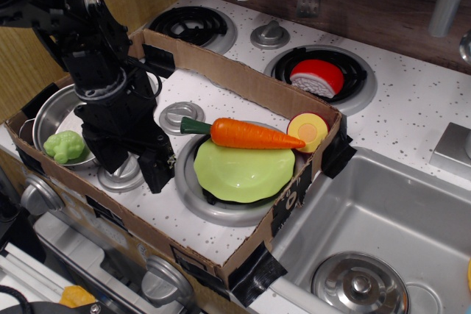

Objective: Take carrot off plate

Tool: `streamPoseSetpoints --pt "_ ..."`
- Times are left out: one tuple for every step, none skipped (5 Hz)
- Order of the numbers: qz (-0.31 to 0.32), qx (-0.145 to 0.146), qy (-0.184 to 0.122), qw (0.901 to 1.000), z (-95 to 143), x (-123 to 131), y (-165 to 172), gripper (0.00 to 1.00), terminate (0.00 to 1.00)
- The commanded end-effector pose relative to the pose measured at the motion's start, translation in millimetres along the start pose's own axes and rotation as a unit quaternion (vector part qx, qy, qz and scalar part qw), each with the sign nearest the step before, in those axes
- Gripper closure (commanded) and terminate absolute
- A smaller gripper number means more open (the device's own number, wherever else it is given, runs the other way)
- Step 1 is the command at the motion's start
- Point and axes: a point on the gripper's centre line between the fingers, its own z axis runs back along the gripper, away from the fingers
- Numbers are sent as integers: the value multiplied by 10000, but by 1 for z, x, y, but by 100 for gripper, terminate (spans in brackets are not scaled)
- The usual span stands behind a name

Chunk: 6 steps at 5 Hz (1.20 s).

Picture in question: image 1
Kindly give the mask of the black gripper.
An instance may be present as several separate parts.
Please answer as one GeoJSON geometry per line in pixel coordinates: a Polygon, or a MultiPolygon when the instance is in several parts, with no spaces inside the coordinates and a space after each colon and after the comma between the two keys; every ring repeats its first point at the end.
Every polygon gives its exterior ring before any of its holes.
{"type": "Polygon", "coordinates": [[[176,156],[169,137],[154,119],[157,108],[148,73],[142,68],[119,71],[121,87],[109,99],[91,100],[75,109],[83,120],[82,135],[95,158],[109,173],[131,152],[152,193],[160,193],[174,177],[176,156]]]}

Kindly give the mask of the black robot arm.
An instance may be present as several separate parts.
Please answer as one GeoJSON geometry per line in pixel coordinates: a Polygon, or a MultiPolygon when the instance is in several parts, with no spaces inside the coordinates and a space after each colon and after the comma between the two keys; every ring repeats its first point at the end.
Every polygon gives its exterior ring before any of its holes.
{"type": "Polygon", "coordinates": [[[161,192],[175,156],[154,119],[160,90],[149,78],[160,71],[130,56],[127,28],[105,0],[1,0],[1,25],[32,29],[71,75],[81,101],[74,112],[99,163],[112,173],[135,154],[149,189],[161,192]]]}

